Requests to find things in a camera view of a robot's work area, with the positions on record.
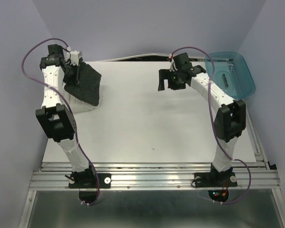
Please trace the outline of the black skirt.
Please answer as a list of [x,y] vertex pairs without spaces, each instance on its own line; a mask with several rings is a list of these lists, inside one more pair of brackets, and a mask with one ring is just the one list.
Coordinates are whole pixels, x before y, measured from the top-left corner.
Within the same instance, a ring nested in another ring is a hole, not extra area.
[[86,62],[81,63],[80,83],[66,84],[64,89],[75,98],[88,104],[98,106],[100,99],[101,74]]

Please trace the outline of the white pleated skirt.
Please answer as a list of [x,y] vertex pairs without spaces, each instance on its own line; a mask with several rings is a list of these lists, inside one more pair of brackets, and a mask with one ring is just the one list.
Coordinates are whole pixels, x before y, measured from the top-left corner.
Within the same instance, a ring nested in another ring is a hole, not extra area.
[[64,89],[65,85],[66,85],[65,83],[62,84],[62,92],[61,93],[64,96],[64,98],[66,99],[67,103],[69,104],[69,106],[72,110],[72,113],[75,114],[75,113],[92,111],[98,107],[98,106],[88,104],[86,102],[83,102],[83,101],[75,98],[73,95],[71,95],[70,93],[68,93]]

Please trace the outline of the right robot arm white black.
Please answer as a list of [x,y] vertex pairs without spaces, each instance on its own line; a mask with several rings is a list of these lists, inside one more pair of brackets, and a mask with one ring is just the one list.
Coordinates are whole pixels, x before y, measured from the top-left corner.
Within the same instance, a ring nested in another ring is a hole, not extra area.
[[187,86],[197,91],[209,105],[210,121],[217,148],[212,162],[214,171],[209,180],[220,185],[226,180],[225,171],[231,168],[238,137],[246,128],[246,104],[227,95],[211,79],[206,70],[193,66],[187,53],[169,56],[170,68],[159,70],[158,91],[166,87],[182,90]]

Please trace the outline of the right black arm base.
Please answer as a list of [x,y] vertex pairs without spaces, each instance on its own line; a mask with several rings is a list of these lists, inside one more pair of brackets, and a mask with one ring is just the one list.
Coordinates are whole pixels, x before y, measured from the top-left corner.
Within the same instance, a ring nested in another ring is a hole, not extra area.
[[209,197],[213,201],[225,203],[229,197],[229,187],[237,187],[237,179],[233,168],[218,172],[211,164],[209,172],[196,172],[191,181],[194,188],[211,188],[208,191]]

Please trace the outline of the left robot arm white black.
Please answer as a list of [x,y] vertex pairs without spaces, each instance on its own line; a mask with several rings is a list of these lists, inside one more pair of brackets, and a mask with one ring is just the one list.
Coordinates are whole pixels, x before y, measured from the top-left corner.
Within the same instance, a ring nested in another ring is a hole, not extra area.
[[96,183],[96,175],[90,171],[89,162],[79,148],[77,126],[71,108],[84,112],[92,106],[78,100],[64,90],[66,84],[79,83],[79,68],[83,62],[80,51],[72,51],[53,44],[48,46],[48,56],[43,57],[40,69],[44,77],[44,98],[36,117],[46,136],[56,142],[69,159],[73,172],[83,172],[80,182],[85,187]]

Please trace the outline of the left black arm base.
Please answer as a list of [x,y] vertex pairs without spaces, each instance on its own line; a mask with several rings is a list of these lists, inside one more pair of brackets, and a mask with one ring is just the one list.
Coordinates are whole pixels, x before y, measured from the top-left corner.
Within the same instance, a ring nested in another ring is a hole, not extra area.
[[112,181],[110,173],[98,174],[91,165],[81,172],[72,171],[65,177],[68,179],[70,189],[79,190],[78,198],[81,204],[86,206],[96,204],[100,196],[100,189],[109,189]]

